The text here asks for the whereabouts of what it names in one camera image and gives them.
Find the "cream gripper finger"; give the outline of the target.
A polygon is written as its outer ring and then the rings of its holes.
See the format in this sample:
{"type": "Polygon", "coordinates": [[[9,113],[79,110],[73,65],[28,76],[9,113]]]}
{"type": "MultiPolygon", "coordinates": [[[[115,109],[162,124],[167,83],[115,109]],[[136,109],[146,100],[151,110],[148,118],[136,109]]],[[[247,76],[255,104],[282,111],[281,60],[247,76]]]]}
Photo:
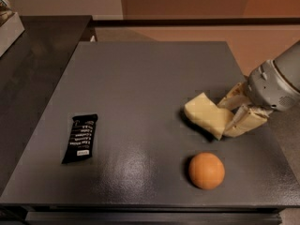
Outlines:
{"type": "Polygon", "coordinates": [[[228,109],[232,111],[251,103],[245,92],[246,84],[244,82],[237,83],[227,95],[217,104],[219,108],[228,109]]]}
{"type": "Polygon", "coordinates": [[[266,110],[255,106],[242,105],[229,122],[223,134],[227,137],[238,137],[267,122],[269,115],[266,110]]]}

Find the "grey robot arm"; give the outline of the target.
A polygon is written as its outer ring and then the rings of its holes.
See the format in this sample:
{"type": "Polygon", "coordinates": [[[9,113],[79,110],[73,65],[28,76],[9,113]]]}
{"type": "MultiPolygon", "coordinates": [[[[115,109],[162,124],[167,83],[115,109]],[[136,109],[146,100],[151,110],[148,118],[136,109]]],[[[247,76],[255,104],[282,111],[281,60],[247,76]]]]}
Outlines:
{"type": "Polygon", "coordinates": [[[219,108],[236,110],[223,134],[240,136],[266,123],[272,112],[285,112],[299,100],[300,41],[253,69],[218,103],[219,108]]]}

